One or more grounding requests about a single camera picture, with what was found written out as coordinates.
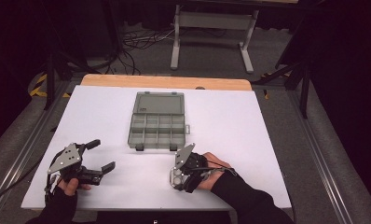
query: plastic organizer box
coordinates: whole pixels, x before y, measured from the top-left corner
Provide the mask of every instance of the plastic organizer box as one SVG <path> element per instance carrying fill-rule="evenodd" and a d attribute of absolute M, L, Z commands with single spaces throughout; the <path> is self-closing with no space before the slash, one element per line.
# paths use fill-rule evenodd
<path fill-rule="evenodd" d="M 167 148 L 176 151 L 186 143 L 185 101 L 181 92 L 138 92 L 128 144 L 137 151 Z"/>

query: person's left hand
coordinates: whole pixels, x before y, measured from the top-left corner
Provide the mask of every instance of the person's left hand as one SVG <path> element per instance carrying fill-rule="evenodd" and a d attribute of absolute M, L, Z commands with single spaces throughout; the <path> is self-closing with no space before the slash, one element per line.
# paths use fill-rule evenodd
<path fill-rule="evenodd" d="M 78 179 L 72 178 L 68 183 L 66 183 L 63 179 L 58 180 L 59 188 L 63 189 L 64 194 L 67 196 L 73 196 L 76 194 L 76 190 L 78 187 Z M 84 190 L 90 190 L 90 185 L 82 184 L 81 188 Z"/>

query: black sleeve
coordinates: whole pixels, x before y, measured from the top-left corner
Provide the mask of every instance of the black sleeve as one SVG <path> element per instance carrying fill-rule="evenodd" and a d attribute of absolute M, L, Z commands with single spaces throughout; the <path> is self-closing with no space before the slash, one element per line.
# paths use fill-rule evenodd
<path fill-rule="evenodd" d="M 43 209 L 39 217 L 35 217 L 26 224 L 70 224 L 76 212 L 77 192 L 74 196 L 67 196 L 63 190 L 55 187 L 52 201 Z"/>
<path fill-rule="evenodd" d="M 224 172 L 215 182 L 212 193 L 231 205 L 238 215 L 238 223 L 293 223 L 273 198 L 264 191 L 253 189 L 244 180 Z"/>

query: white tabletop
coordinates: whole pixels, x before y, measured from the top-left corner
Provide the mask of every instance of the white tabletop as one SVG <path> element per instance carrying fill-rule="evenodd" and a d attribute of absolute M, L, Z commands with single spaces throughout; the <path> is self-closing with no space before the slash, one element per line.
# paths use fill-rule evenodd
<path fill-rule="evenodd" d="M 100 139 L 86 150 L 83 165 L 101 170 L 111 161 L 116 169 L 100 186 L 79 191 L 78 209 L 89 210 L 229 210 L 230 206 L 207 190 L 192 194 L 173 189 L 169 171 L 174 152 L 128 146 L 131 114 L 138 91 L 183 92 L 185 123 L 191 133 L 186 144 L 194 152 L 210 151 L 232 167 L 255 189 L 269 193 L 278 207 L 291 207 L 282 173 L 253 91 L 201 91 L 77 86 L 48 146 L 21 207 L 45 206 L 47 170 L 55 154 L 70 143 Z"/>

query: gray carpet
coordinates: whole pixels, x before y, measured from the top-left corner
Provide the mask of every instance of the gray carpet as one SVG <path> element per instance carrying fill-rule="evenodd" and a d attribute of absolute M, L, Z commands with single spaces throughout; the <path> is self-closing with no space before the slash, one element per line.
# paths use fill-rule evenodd
<path fill-rule="evenodd" d="M 222 33 L 222 31 L 212 32 L 217 35 Z M 142 74 L 257 80 L 262 74 L 275 71 L 274 65 L 290 37 L 286 31 L 256 29 L 249 47 L 254 66 L 252 75 L 245 73 L 237 46 L 243 38 L 242 32 L 227 31 L 222 37 L 213 37 L 202 31 L 186 32 L 181 36 L 180 61 L 176 71 L 170 69 L 172 56 L 170 39 L 162 40 L 148 49 L 134 49 L 130 51 L 130 54 Z M 124 60 L 131 63 L 129 57 Z M 111 68 L 115 74 L 126 73 L 119 61 L 116 61 Z M 82 75 L 75 75 L 68 92 L 71 92 L 74 85 L 80 82 Z M 273 82 L 277 84 L 281 81 L 274 80 Z M 268 90 L 268 100 L 264 97 L 263 89 Z M 283 88 L 270 85 L 264 88 L 255 86 L 254 90 L 279 165 L 285 176 L 284 181 L 294 204 L 297 223 L 341 223 L 311 156 L 308 138 L 302 130 L 299 117 L 296 115 L 296 108 L 292 106 L 288 92 Z M 68 98 L 61 98 L 25 170 L 29 169 L 44 154 L 53 136 L 51 129 L 58 125 L 67 102 Z M 33 101 L 0 139 L 0 184 L 27 141 L 39 116 L 45 113 L 43 112 L 44 104 L 45 98 L 33 97 Z M 371 223 L 371 198 L 351 166 L 346 151 L 337 138 L 312 87 L 309 93 L 308 116 L 308 122 L 336 180 L 353 223 Z M 0 223 L 24 223 L 29 218 L 38 215 L 38 212 L 21 209 L 21 201 L 29 186 L 28 180 L 32 178 L 33 175 L 29 175 L 11 191 L 0 212 Z M 76 213 L 75 220 L 93 220 L 95 216 L 94 212 L 80 211 Z"/>

